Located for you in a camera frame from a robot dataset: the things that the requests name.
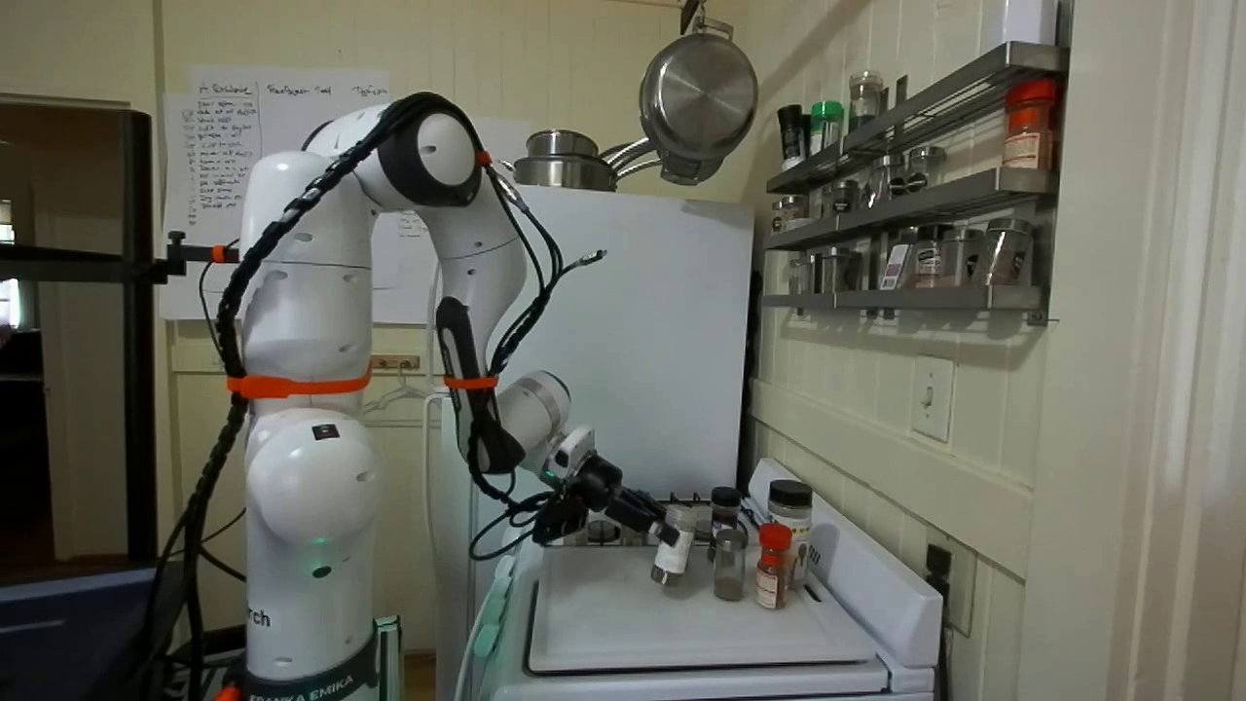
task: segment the bottle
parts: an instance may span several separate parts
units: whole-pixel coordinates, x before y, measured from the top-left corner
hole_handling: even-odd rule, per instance
[[[1006,137],[1006,168],[1007,172],[1054,172],[1054,105],[1061,83],[1033,78],[1007,91],[1007,137]]]
[[[847,131],[847,105],[840,102],[813,102],[809,105],[809,156],[837,147]]]
[[[773,517],[792,531],[785,551],[785,587],[801,587],[809,572],[809,505],[813,490],[801,478],[776,478],[773,483]]]
[[[765,540],[765,557],[757,562],[757,605],[776,613],[785,605],[792,531],[784,521],[766,521],[758,531],[758,540]]]
[[[889,83],[875,69],[848,78],[848,128],[863,128],[889,111]]]
[[[736,517],[736,505],[719,510],[713,505],[713,595],[717,600],[740,600],[744,595],[744,551],[749,535],[744,521]]]

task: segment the white stove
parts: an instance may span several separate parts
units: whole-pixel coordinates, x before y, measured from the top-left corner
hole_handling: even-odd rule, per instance
[[[765,460],[752,501],[766,505]],[[940,591],[813,500],[817,579],[784,613],[713,595],[692,552],[676,587],[651,584],[640,544],[527,544],[493,569],[462,696],[648,701],[648,696],[870,696],[930,701],[941,630]]]

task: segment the metal shelf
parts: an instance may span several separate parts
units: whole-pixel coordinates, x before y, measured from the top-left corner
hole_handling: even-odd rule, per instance
[[[923,94],[880,113],[871,125],[801,160],[798,168],[778,172],[766,190],[801,196],[817,182],[852,176],[875,163],[884,154],[904,154],[1002,111],[1014,83],[1062,69],[1068,56],[1061,46],[1002,42],[991,56],[946,73],[941,83],[927,85]]]
[[[765,307],[798,312],[1042,312],[1042,289],[896,289],[896,291],[835,291],[835,296],[765,296]]]
[[[837,247],[875,230],[930,224],[930,220],[971,220],[991,211],[1041,208],[1054,200],[1054,178],[1041,172],[979,172],[953,182],[940,182],[904,200],[889,200],[871,211],[848,211],[840,220],[813,220],[808,227],[784,230],[766,248],[808,248]]]

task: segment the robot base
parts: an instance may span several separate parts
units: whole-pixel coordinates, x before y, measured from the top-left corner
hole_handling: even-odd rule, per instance
[[[297,679],[297,683],[247,683],[251,701],[403,701],[403,618],[373,618],[373,639],[338,669]]]

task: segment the orange strap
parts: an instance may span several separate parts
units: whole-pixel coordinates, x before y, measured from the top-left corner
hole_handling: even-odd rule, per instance
[[[500,387],[500,373],[482,373],[482,378],[443,378],[443,388],[452,395],[486,395]]]
[[[346,383],[297,383],[297,378],[278,378],[278,373],[247,373],[247,378],[229,378],[229,395],[240,395],[251,400],[257,396],[291,396],[291,395],[362,395],[371,383],[371,373],[362,378],[346,378]]]

